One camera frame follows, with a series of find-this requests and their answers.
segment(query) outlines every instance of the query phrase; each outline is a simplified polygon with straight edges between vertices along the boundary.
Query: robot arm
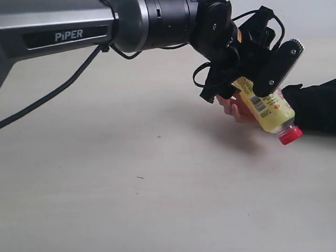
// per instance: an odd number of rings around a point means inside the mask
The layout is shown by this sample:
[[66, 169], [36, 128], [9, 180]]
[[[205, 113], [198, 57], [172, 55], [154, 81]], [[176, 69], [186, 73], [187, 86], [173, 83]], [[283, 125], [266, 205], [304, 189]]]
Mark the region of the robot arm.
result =
[[[295, 39], [281, 44], [284, 26], [266, 7], [242, 15], [253, 14], [240, 27], [231, 14], [226, 0], [2, 0], [0, 87], [12, 66], [28, 58], [98, 45], [80, 73], [109, 47], [119, 54], [139, 54], [190, 44], [209, 61], [194, 73], [210, 67], [204, 85], [194, 81], [207, 102], [217, 94], [231, 97], [236, 91], [232, 83], [242, 76], [254, 82], [257, 96], [265, 97], [282, 83], [303, 46]], [[270, 49], [276, 34], [267, 25], [273, 18], [282, 34]]]

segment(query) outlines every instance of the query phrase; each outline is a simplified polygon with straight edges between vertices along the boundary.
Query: black sleeve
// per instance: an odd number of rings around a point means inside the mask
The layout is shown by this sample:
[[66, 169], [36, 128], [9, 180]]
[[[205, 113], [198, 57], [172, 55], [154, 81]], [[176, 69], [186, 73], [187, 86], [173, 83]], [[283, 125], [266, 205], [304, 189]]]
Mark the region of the black sleeve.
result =
[[295, 110], [295, 124], [302, 131], [336, 134], [336, 79], [319, 86], [287, 86], [284, 98]]

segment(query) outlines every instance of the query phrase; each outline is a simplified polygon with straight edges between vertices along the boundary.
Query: plastic bottle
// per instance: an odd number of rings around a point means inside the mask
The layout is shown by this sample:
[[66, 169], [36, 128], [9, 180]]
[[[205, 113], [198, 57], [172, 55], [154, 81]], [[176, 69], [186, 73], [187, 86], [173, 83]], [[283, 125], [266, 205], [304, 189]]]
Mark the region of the plastic bottle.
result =
[[253, 82], [241, 77], [233, 85], [241, 90], [242, 101], [250, 109], [267, 132], [276, 134], [283, 145], [287, 145], [302, 136], [295, 126], [295, 111], [282, 95], [280, 89], [267, 97], [260, 98], [253, 93]]

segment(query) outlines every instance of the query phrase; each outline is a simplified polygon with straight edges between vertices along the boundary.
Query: white table surface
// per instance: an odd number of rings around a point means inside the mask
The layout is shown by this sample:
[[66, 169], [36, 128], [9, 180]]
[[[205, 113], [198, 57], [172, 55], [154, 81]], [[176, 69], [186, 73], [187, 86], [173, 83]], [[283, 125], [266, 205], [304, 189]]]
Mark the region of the white table surface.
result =
[[[302, 42], [284, 85], [336, 78], [336, 40]], [[18, 63], [1, 118], [92, 50]], [[198, 96], [203, 62], [191, 48], [100, 54], [63, 94], [0, 130], [0, 251], [336, 251], [336, 139], [282, 146], [236, 124]]]

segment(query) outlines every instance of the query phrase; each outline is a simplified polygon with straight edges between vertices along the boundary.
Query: barcode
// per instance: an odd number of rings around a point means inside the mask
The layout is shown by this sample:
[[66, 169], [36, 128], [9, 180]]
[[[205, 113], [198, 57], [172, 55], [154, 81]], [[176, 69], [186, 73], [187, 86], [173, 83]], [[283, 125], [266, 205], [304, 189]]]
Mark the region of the barcode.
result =
[[265, 104], [263, 103], [263, 101], [257, 97], [257, 96], [253, 96], [250, 98], [250, 102], [254, 105], [254, 107], [256, 108], [256, 110], [258, 112], [261, 112], [262, 110], [264, 110], [266, 108]]

